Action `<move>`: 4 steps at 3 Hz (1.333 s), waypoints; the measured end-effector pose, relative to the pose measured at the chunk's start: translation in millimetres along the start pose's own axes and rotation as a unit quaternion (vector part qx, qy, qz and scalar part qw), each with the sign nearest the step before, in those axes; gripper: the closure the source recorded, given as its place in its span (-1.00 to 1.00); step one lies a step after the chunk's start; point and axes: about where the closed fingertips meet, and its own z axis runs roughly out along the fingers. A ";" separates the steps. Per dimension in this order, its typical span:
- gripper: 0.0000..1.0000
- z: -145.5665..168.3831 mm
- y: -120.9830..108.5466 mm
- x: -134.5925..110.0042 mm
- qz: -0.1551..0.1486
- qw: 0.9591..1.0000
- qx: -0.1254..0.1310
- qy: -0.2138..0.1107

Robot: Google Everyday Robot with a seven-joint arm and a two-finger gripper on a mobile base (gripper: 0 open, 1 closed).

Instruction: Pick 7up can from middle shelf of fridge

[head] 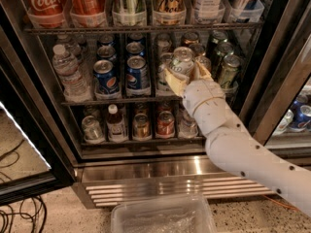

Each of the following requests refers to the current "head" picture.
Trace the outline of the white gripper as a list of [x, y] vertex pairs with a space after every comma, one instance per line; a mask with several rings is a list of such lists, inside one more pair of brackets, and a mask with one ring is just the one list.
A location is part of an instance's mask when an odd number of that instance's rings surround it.
[[171, 90], [177, 96], [183, 96], [183, 105], [190, 115], [203, 104], [212, 108], [225, 105], [223, 90], [218, 83], [211, 80], [211, 73], [204, 64], [195, 61], [193, 78], [196, 81], [192, 81], [189, 85], [189, 78], [185, 75], [174, 73], [169, 68], [164, 70], [164, 74]]

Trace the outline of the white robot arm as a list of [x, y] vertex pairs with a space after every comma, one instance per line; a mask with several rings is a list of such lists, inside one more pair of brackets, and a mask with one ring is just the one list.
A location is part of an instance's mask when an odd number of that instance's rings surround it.
[[164, 77], [195, 119], [206, 138], [205, 151], [217, 167], [267, 187], [311, 216], [311, 171], [280, 158], [255, 140], [204, 66], [194, 65], [189, 75], [166, 67]]

